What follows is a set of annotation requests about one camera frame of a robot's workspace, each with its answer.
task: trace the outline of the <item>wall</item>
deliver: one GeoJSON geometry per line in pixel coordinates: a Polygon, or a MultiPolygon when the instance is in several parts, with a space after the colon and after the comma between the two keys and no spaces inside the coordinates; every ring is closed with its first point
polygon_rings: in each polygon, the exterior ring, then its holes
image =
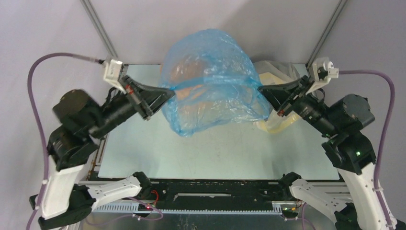
{"type": "MultiPolygon", "coordinates": [[[[81,3],[0,1],[0,203],[2,229],[24,229],[31,214],[28,197],[37,194],[43,174],[40,138],[27,94],[27,73],[39,57],[75,52],[104,58],[107,51],[81,3]]],[[[34,96],[45,136],[59,126],[52,113],[59,98],[86,89],[98,102],[109,88],[100,66],[58,57],[34,73],[34,96]]],[[[35,220],[32,229],[39,229],[35,220]]]]}
{"type": "MultiPolygon", "coordinates": [[[[389,75],[395,83],[396,101],[386,137],[381,182],[392,212],[406,220],[406,1],[349,1],[319,56],[329,56],[340,70],[375,69],[389,75]]],[[[375,122],[363,133],[378,150],[389,87],[373,75],[341,75],[325,87],[326,103],[356,93],[367,97],[375,122]]]]}
{"type": "Polygon", "coordinates": [[[169,48],[202,29],[228,32],[255,61],[306,63],[339,0],[92,0],[118,56],[160,64],[169,48]]]}

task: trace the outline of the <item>clear plastic bag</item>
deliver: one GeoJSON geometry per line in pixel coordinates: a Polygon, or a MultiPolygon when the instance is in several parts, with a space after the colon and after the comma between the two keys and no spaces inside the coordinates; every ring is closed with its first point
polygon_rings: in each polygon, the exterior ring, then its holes
{"type": "Polygon", "coordinates": [[[261,85],[251,60],[230,35],[199,31],[173,45],[164,59],[161,87],[176,96],[162,112],[180,136],[228,122],[262,120],[270,105],[257,90],[261,85]]]}
{"type": "MultiPolygon", "coordinates": [[[[254,63],[254,66],[263,85],[285,84],[300,78],[292,63],[259,61],[254,63]]],[[[272,110],[268,119],[256,121],[254,125],[269,133],[279,133],[300,118],[295,112],[280,117],[275,110],[272,110]]]]}

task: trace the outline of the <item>blue plastic bag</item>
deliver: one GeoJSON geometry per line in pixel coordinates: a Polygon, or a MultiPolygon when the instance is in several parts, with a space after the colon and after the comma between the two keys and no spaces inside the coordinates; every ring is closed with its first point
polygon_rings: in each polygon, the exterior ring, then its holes
{"type": "Polygon", "coordinates": [[[161,72],[161,87],[176,92],[162,108],[180,136],[226,124],[266,119],[268,101],[255,68],[226,32],[208,29],[174,44],[161,72]]]}

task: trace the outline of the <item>work surface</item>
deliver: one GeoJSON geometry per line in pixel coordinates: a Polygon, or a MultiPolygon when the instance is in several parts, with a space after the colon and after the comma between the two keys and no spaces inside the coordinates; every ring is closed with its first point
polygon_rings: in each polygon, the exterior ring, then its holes
{"type": "MultiPolygon", "coordinates": [[[[157,86],[159,65],[131,65],[127,74],[157,86]]],[[[279,134],[231,123],[184,138],[161,112],[149,121],[134,115],[109,134],[99,177],[142,171],[150,178],[279,179],[296,172],[305,179],[336,180],[337,170],[321,147],[325,141],[303,120],[279,134]]]]}

